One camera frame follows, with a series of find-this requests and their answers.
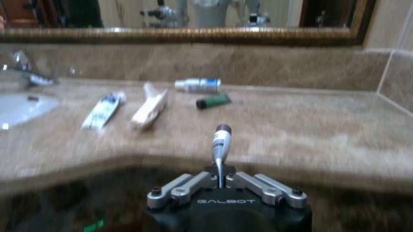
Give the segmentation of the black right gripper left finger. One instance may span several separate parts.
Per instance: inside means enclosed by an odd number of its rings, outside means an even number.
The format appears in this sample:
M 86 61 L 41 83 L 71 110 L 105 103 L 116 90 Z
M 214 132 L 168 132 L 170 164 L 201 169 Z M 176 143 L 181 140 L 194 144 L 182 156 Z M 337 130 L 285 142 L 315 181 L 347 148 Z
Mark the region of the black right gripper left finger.
M 148 209 L 190 209 L 210 207 L 221 199 L 217 165 L 198 174 L 185 173 L 148 194 Z

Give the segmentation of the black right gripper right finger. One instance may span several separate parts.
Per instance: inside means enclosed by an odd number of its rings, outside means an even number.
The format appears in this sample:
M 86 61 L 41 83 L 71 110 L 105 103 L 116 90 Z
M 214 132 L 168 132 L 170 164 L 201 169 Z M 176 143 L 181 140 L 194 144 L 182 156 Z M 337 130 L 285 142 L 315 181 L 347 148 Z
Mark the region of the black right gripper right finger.
M 226 176 L 226 186 L 251 190 L 265 204 L 275 207 L 288 205 L 296 209 L 308 207 L 308 195 L 300 188 L 292 188 L 264 174 L 249 175 L 245 172 Z

